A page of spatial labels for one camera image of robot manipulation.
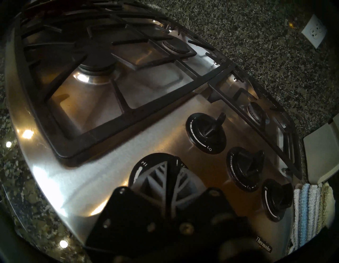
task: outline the large burner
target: large burner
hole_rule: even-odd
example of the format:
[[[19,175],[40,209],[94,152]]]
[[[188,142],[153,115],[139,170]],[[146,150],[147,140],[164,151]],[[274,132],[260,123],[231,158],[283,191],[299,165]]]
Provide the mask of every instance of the large burner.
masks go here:
[[[165,47],[180,54],[186,54],[190,51],[188,45],[180,40],[179,38],[174,37],[173,39],[168,39],[162,42]]]
[[[87,58],[79,66],[80,71],[87,75],[107,75],[113,70],[117,62],[109,49],[100,46],[87,45],[80,52],[87,54]],[[76,60],[78,55],[78,53],[74,53],[73,59]]]

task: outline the small burner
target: small burner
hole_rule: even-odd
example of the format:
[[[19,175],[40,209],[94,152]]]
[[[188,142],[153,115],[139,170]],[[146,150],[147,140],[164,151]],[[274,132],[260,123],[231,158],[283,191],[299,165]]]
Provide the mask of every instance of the small burner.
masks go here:
[[[262,113],[265,114],[264,110],[257,104],[256,102],[251,102],[249,106],[247,107],[247,112],[249,113],[250,117],[257,122],[258,124],[261,124],[261,117]],[[266,114],[266,124],[270,122],[267,114]]]
[[[107,75],[113,68],[117,60],[113,57],[109,49],[100,46],[84,46],[81,51],[87,54],[87,58],[79,66],[79,70],[94,76]],[[77,59],[78,54],[73,54],[73,59]]]
[[[176,37],[174,37],[173,39],[164,40],[162,43],[165,47],[176,53],[186,54],[190,51],[190,49],[188,48],[189,45]]]

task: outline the knob base ring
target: knob base ring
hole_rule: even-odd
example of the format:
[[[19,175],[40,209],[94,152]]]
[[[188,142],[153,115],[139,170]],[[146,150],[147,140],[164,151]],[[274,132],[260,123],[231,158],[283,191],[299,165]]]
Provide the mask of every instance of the knob base ring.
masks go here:
[[[228,174],[233,179],[234,183],[243,191],[245,192],[254,192],[259,188],[259,182],[256,184],[253,184],[249,182],[245,177],[242,177],[240,175],[240,172],[238,172],[238,168],[236,165],[236,156],[238,153],[243,150],[241,147],[233,147],[230,149],[227,153],[227,171]]]

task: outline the gas cooktop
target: gas cooktop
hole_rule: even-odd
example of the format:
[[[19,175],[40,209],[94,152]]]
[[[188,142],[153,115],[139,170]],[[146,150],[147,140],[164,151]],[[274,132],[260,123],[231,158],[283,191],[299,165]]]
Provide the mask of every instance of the gas cooktop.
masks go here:
[[[16,18],[5,84],[25,159],[75,236],[86,243],[136,164],[140,176],[143,158],[166,153],[223,191],[272,260],[284,256],[293,224],[284,195],[293,176],[301,179],[285,110],[234,62],[148,6],[51,2]],[[269,201],[276,193],[284,204]]]

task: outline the cast iron grate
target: cast iron grate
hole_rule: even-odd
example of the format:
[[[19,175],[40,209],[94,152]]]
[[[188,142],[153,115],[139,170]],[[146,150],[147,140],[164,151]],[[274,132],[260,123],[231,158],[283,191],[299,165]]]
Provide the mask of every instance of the cast iron grate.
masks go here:
[[[42,4],[35,4],[29,6],[30,8],[36,8],[37,10],[43,10],[44,7]],[[34,114],[38,123],[43,131],[45,137],[49,141],[52,146],[55,154],[59,158],[63,159],[72,159],[81,153],[87,151],[93,146],[97,145],[100,142],[105,141],[106,139],[116,135],[117,133],[123,131],[124,129],[136,124],[137,122],[147,118],[165,108],[166,106],[172,104],[173,102],[179,100],[185,95],[189,94],[193,90],[197,89],[201,85],[208,83],[209,87],[212,90],[212,93],[209,97],[210,102],[214,102],[216,100],[223,100],[229,107],[231,107],[241,118],[245,120],[248,125],[250,125],[268,144],[272,149],[278,154],[278,156],[285,162],[288,166],[289,171],[292,174],[295,174],[296,177],[301,178],[301,165],[300,165],[300,155],[299,155],[299,143],[298,143],[298,135],[296,133],[296,129],[294,126],[293,120],[287,115],[284,109],[273,99],[273,97],[266,92],[251,76],[246,74],[243,70],[241,70],[235,63],[231,60],[227,59],[222,53],[215,50],[211,45],[209,45],[206,41],[198,37],[193,32],[189,31],[185,27],[181,26],[177,22],[163,16],[161,13],[152,10],[151,8],[142,5],[137,2],[119,2],[118,4],[113,4],[106,1],[91,1],[88,4],[82,4],[76,6],[78,10],[83,9],[91,9],[93,6],[96,6],[97,10],[88,11],[84,13],[71,13],[67,15],[58,15],[58,16],[45,16],[41,22],[35,23],[30,27],[27,27],[28,22],[31,21],[30,16],[26,16],[24,18],[17,18],[15,25],[15,52],[16,52],[16,61],[17,68],[19,72],[20,79],[22,80],[22,84],[24,89],[27,92],[27,95],[31,101],[32,108],[34,110]],[[123,6],[133,6],[137,8],[142,8],[145,12],[137,11],[124,11]],[[67,45],[74,46],[75,44],[72,42],[47,42],[47,43],[39,43],[24,46],[22,40],[34,33],[37,33],[41,30],[52,30],[58,32],[60,34],[63,33],[62,29],[57,25],[62,23],[70,22],[70,21],[83,21],[88,19],[99,19],[99,18],[108,18],[114,21],[114,24],[101,24],[101,25],[93,25],[87,27],[88,38],[92,39],[95,35],[95,30],[101,27],[114,27],[114,28],[126,28],[137,35],[137,38],[125,40],[125,41],[116,41],[112,42],[112,45],[121,45],[126,43],[141,43],[147,42],[156,50],[159,50],[165,53],[167,56],[161,59],[156,59],[141,65],[136,65],[126,59],[123,59],[117,54],[114,54],[114,57],[119,62],[123,63],[127,67],[133,70],[139,70],[142,68],[151,68],[158,65],[163,65],[166,63],[174,63],[177,67],[179,67],[184,73],[186,73],[189,77],[193,79],[192,82],[158,98],[147,104],[144,104],[136,109],[132,109],[128,106],[126,100],[121,94],[119,87],[115,83],[113,79],[110,80],[110,84],[112,89],[114,89],[116,98],[118,100],[120,109],[122,111],[122,115],[119,117],[110,120],[90,131],[83,133],[82,135],[75,137],[73,139],[66,138],[61,131],[60,127],[56,123],[53,118],[51,112],[47,107],[47,100],[51,98],[51,96],[55,93],[55,91],[62,85],[62,83],[68,78],[69,75],[87,58],[88,54],[86,52],[80,53],[75,59],[73,63],[67,65],[64,70],[55,77],[47,88],[44,90],[39,90],[36,87],[36,84],[33,81],[31,76],[30,69],[37,66],[40,61],[34,60],[27,62],[25,59],[25,50],[28,49],[36,49],[40,46],[46,45]],[[189,47],[190,51],[186,54],[173,54],[168,49],[166,49],[160,41],[172,39],[172,36],[163,36],[163,37],[152,37],[141,31],[140,26],[142,23],[131,23],[124,18],[142,18],[142,19],[151,19],[152,21],[156,21],[160,25],[154,24],[161,31],[165,33],[169,33],[169,30],[177,30],[178,35],[181,32],[184,32],[191,39],[189,43],[203,47],[209,50],[209,53],[206,53],[208,57],[213,59],[216,64],[220,66],[208,72],[205,75],[199,75],[195,72],[191,67],[189,67],[183,60],[193,57],[196,55],[196,52]],[[279,148],[276,142],[272,141],[269,135],[265,131],[265,117],[263,114],[260,125],[255,123],[248,114],[241,109],[237,105],[237,99],[241,94],[245,94],[249,97],[250,100],[256,100],[256,98],[247,92],[244,89],[239,89],[233,98],[228,97],[224,94],[219,88],[217,88],[217,84],[223,80],[225,77],[229,76],[229,74],[233,74],[239,81],[243,82],[244,79],[249,81],[253,86],[255,92],[258,95],[258,98],[262,97],[267,98],[274,107],[271,110],[276,111],[278,114],[283,116],[284,123],[286,123],[285,127],[283,127],[277,119],[274,119],[277,126],[280,128],[284,135],[284,145],[283,150]],[[293,151],[294,151],[294,163],[292,162],[292,158],[290,157],[290,145],[289,138],[293,141]]]

